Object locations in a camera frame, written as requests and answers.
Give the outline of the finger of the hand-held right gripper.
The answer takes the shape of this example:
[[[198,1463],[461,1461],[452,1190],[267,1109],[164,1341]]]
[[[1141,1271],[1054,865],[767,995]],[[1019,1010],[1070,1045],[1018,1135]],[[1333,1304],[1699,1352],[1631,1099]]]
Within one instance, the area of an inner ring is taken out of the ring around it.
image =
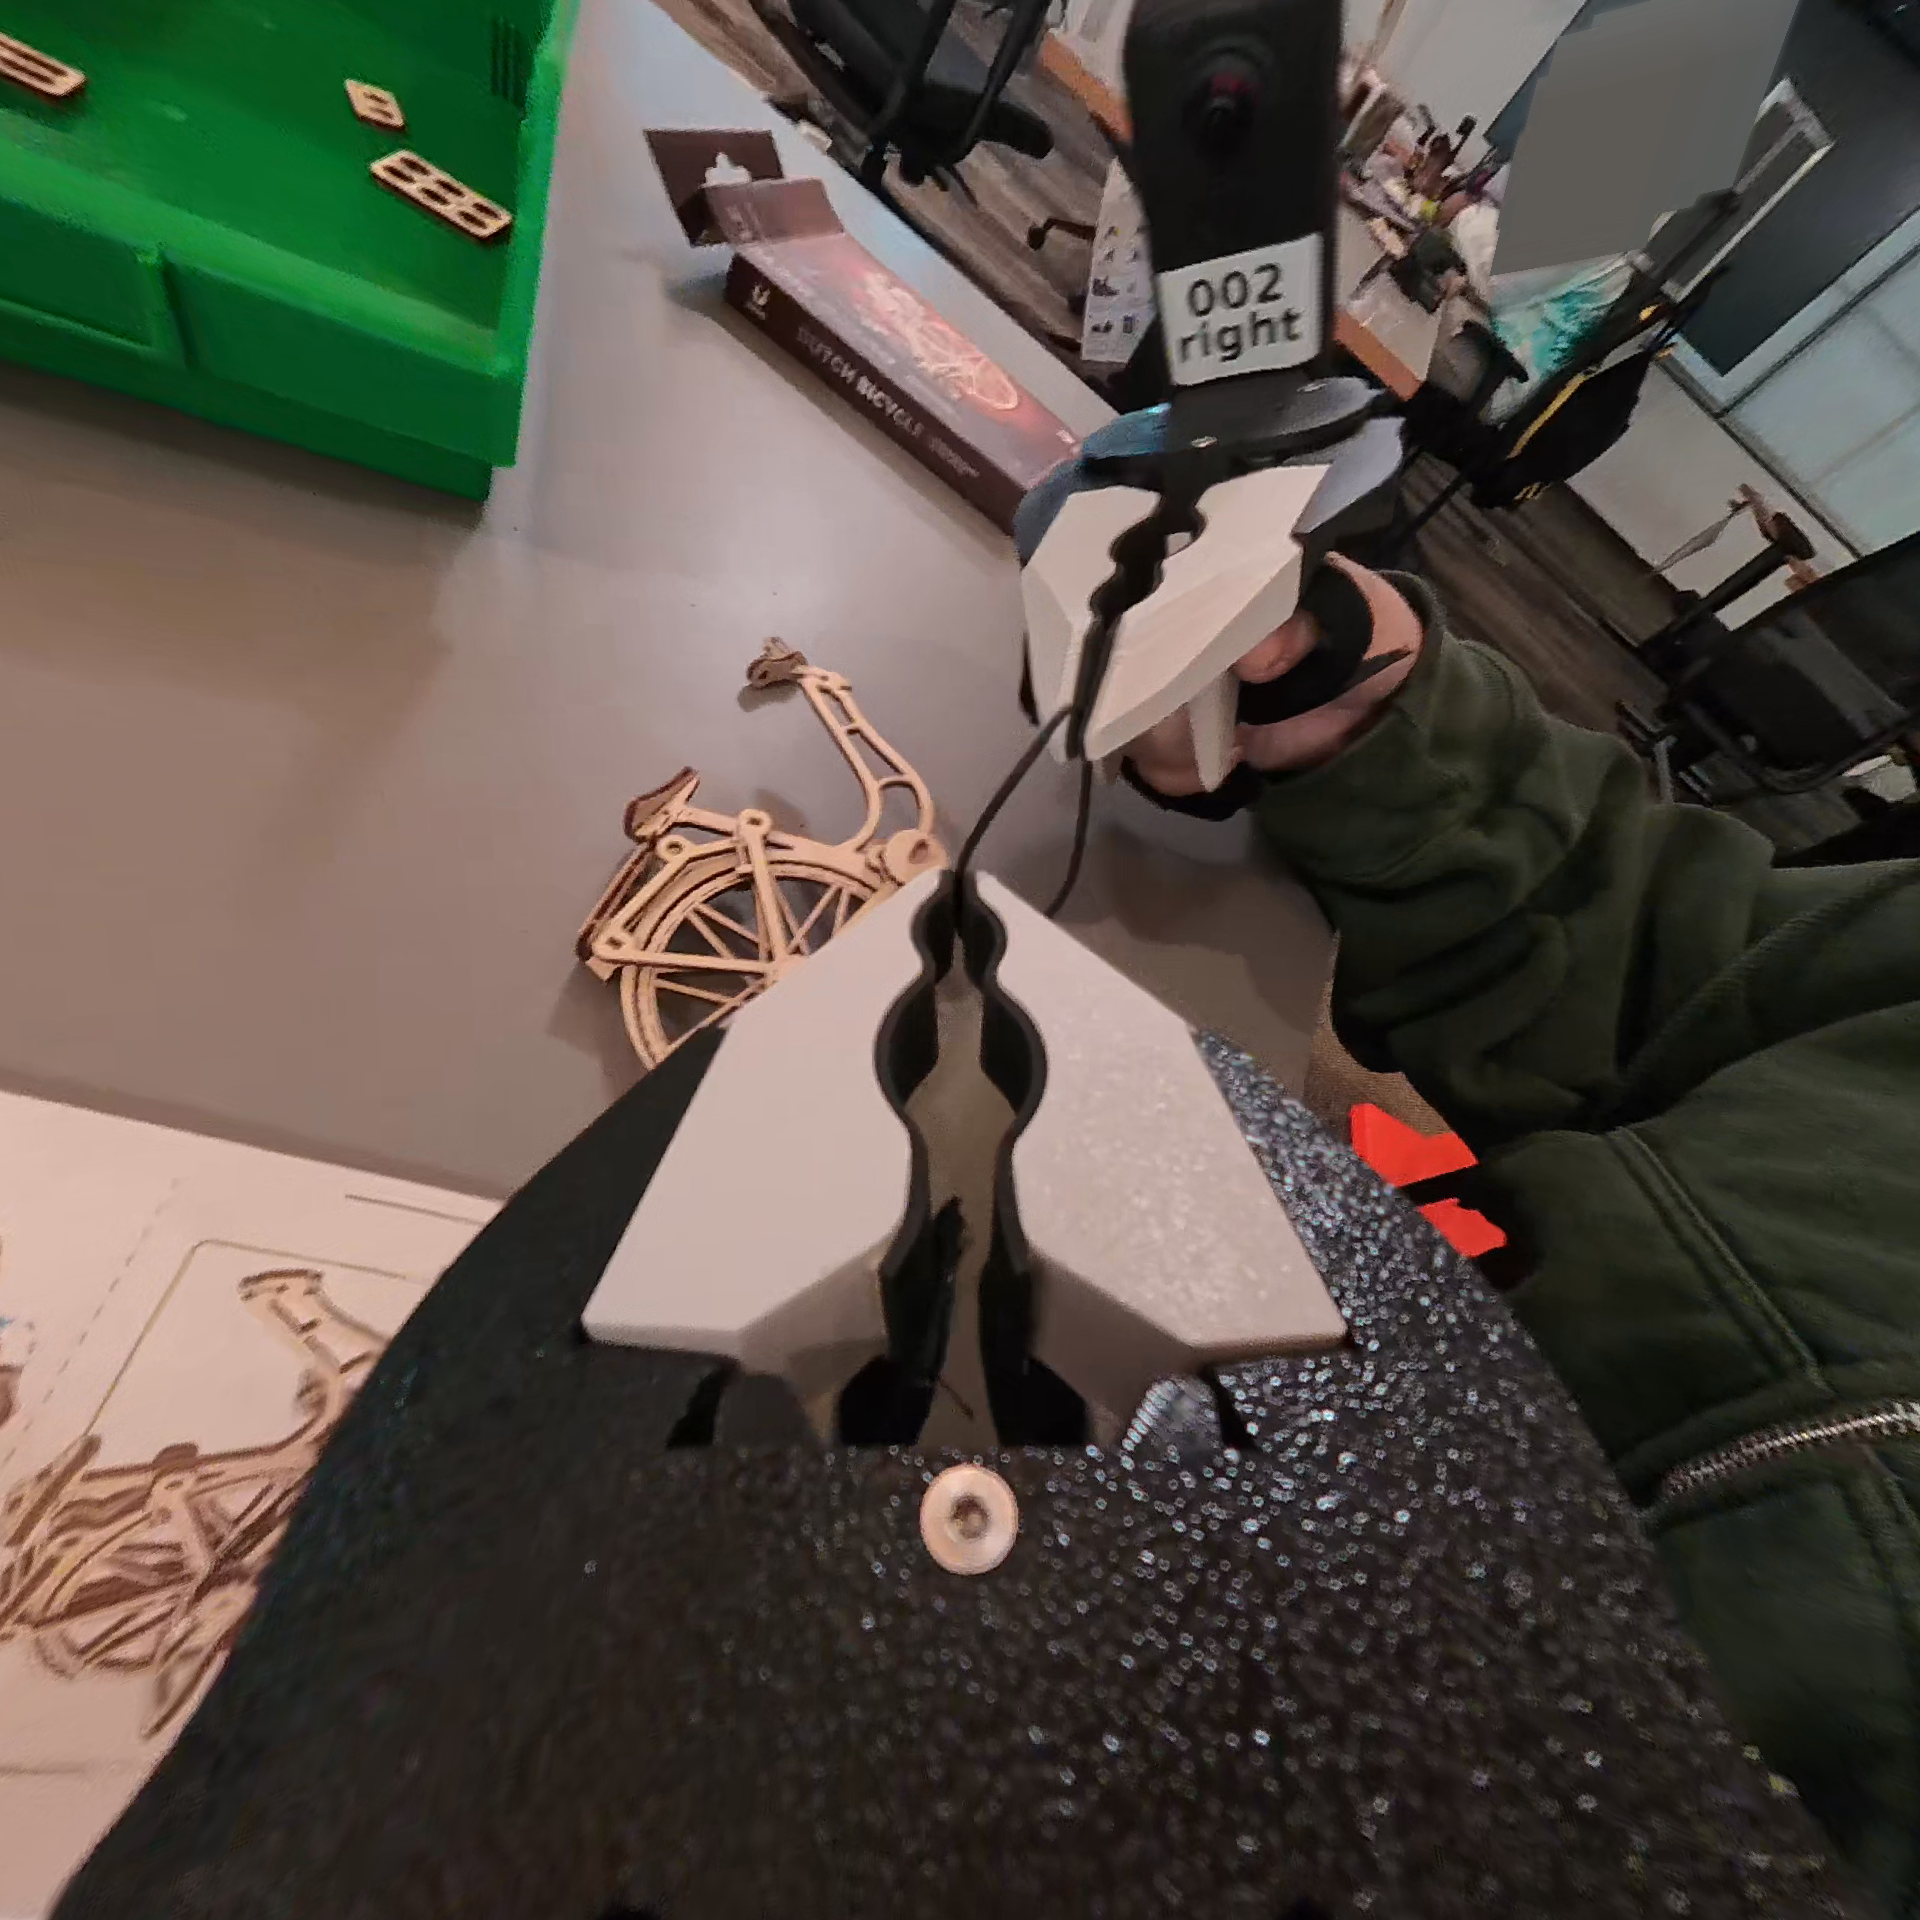
[[[1202,529],[1162,563],[1158,585],[1121,614],[1075,758],[1110,761],[1171,715],[1211,793],[1233,769],[1236,661],[1299,605],[1305,557],[1293,535],[1331,464],[1247,470],[1202,494]]]
[[[1162,496],[1093,486],[1070,496],[1022,563],[1025,682],[1038,722],[1066,719],[1057,758],[1102,762],[1150,725],[1165,666],[1154,665],[1158,614],[1130,603],[1102,611],[1097,595],[1121,573],[1116,541],[1148,523]]]

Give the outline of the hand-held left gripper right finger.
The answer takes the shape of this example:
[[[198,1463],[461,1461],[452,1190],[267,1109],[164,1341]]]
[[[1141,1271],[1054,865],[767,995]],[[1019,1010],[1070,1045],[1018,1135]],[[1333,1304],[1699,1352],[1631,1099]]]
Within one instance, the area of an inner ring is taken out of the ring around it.
[[[1188,1021],[989,875],[961,885],[961,942],[1012,1109],[977,1310],[997,1437],[1106,1443],[1165,1381],[1339,1347]]]

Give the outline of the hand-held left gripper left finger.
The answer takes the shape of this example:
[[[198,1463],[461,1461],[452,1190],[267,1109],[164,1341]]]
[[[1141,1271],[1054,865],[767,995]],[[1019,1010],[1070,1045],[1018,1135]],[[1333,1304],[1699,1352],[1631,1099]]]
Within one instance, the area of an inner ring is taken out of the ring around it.
[[[583,1310],[593,1341],[773,1378],[845,1447],[922,1440],[962,1225],[908,1104],[950,942],[954,881],[926,873],[710,1035]]]

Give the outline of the black rubber band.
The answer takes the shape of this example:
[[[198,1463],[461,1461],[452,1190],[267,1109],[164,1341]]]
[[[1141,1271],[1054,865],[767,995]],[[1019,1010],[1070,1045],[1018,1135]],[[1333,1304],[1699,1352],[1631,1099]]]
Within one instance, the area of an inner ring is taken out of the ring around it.
[[[977,885],[971,881],[977,854],[983,850],[1009,800],[1018,793],[1019,784],[1049,751],[1058,736],[1066,736],[1066,745],[1075,745],[1076,739],[1082,739],[1084,729],[1086,727],[1082,713],[1073,704],[1060,706],[1045,725],[1038,727],[1014,766],[994,785],[985,807],[973,817],[971,830],[966,832],[966,839],[958,850],[958,857],[950,863],[950,896],[955,913],[962,913],[977,897]],[[1041,910],[1047,920],[1057,920],[1070,902],[1089,851],[1094,766],[1086,753],[1073,757],[1073,761],[1078,767],[1075,787],[1073,846],[1058,888]]]

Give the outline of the wooden bicycle model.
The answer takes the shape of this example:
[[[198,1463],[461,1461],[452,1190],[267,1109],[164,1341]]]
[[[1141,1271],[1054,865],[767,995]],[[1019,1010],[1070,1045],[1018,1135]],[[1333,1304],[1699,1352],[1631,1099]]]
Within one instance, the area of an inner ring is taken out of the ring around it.
[[[699,802],[702,774],[687,766],[627,805],[629,851],[574,951],[618,989],[643,1070],[727,1024],[868,907],[948,863],[929,784],[843,674],[767,638],[742,688],[804,698],[854,778],[860,819],[827,841],[782,826],[766,807],[718,810]]]

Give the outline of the person's right forearm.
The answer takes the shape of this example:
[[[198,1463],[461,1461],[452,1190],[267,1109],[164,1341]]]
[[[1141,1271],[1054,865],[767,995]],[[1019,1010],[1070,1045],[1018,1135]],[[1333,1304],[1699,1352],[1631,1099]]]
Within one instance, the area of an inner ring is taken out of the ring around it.
[[[1655,800],[1414,576],[1366,585],[1420,646],[1260,807],[1333,926],[1345,1042],[1484,1157],[1668,1120],[1916,1182],[1916,862],[1781,865],[1761,830]]]

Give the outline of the grey desk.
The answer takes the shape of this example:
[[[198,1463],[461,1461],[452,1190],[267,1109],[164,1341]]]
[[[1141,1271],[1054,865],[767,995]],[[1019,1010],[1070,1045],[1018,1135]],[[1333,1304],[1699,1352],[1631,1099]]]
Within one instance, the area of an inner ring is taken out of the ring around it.
[[[842,837],[770,638],[958,848],[1029,739],[1014,547],[727,309],[646,127],[767,127],[1073,432],[1103,401],[654,5],[583,5],[484,507],[5,370],[5,1087],[500,1198],[635,1077],[572,943],[629,798]]]

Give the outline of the person's right hand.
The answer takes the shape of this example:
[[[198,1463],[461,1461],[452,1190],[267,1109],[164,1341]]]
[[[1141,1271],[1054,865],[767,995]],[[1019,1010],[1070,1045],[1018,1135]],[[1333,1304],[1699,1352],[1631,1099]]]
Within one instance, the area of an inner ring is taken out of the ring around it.
[[[1185,710],[1142,731],[1121,753],[1121,777],[1153,805],[1196,817],[1229,817],[1260,787],[1342,753],[1399,694],[1428,639],[1425,611],[1396,577],[1331,555],[1295,609],[1233,665],[1238,688],[1282,682],[1293,701],[1331,690],[1314,706],[1247,719],[1236,713],[1233,771],[1204,787]]]

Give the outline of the red tag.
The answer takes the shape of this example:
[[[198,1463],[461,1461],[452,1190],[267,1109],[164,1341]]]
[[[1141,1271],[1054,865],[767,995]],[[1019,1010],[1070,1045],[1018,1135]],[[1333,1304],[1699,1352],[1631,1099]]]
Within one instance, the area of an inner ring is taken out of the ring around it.
[[[1455,1253],[1478,1259],[1507,1245],[1507,1233],[1471,1201],[1478,1161],[1455,1134],[1422,1134],[1373,1102],[1350,1105],[1349,1134],[1355,1157]]]

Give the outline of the brown puzzle box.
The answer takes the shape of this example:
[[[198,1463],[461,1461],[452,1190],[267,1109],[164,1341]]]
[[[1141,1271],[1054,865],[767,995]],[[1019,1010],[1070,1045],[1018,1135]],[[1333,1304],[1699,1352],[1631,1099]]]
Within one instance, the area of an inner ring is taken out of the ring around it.
[[[709,182],[727,301],[773,347],[1004,531],[1078,445],[839,221],[814,178]]]

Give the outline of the black office chair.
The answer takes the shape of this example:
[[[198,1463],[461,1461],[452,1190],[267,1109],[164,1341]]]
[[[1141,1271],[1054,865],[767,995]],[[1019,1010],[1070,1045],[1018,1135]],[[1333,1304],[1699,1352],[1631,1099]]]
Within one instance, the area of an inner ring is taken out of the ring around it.
[[[1918,800],[1847,800],[1849,777],[1916,777],[1918,535],[1812,577],[1738,624],[1699,603],[1639,648],[1659,680],[1615,731],[1661,800],[1754,825],[1779,865],[1916,857]]]
[[[804,88],[775,97],[799,127],[823,131],[827,153],[935,248],[929,226],[899,187],[935,184],[973,202],[962,161],[978,146],[1043,159],[1051,130],[1041,111],[1011,99],[1018,67],[1035,55],[1051,5],[987,5],[1004,13],[989,55],[954,27],[955,2],[753,2],[753,13]]]

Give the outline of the brown card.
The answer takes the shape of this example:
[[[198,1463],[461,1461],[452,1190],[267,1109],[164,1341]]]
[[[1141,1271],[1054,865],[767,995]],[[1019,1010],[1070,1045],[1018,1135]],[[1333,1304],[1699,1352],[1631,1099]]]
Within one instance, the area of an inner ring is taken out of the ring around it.
[[[764,127],[646,127],[643,137],[692,247],[724,240],[714,215],[715,189],[783,178],[778,139]]]

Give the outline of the instruction booklet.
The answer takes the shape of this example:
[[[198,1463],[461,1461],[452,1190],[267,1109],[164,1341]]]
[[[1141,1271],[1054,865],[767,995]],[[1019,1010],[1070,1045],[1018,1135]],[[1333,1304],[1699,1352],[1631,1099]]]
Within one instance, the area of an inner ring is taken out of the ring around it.
[[[347,1405],[495,1201],[2,1097],[2,1912],[234,1649]]]

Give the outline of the long wooden puzzle plate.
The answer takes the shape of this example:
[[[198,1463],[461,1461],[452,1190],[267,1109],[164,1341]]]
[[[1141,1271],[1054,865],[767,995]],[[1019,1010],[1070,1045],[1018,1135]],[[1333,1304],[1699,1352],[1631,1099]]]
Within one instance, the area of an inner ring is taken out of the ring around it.
[[[367,174],[401,201],[476,243],[490,247],[514,226],[509,207],[476,191],[417,151],[386,151],[367,163]]]

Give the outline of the green plastic bin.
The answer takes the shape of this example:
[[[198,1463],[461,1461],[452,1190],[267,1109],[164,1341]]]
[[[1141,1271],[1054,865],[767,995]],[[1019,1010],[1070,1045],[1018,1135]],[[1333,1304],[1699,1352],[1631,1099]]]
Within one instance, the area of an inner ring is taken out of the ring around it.
[[[572,2],[5,2],[87,72],[2,83],[2,357],[484,499],[517,464]],[[345,79],[407,130],[362,125]],[[378,184],[414,151],[490,243]]]

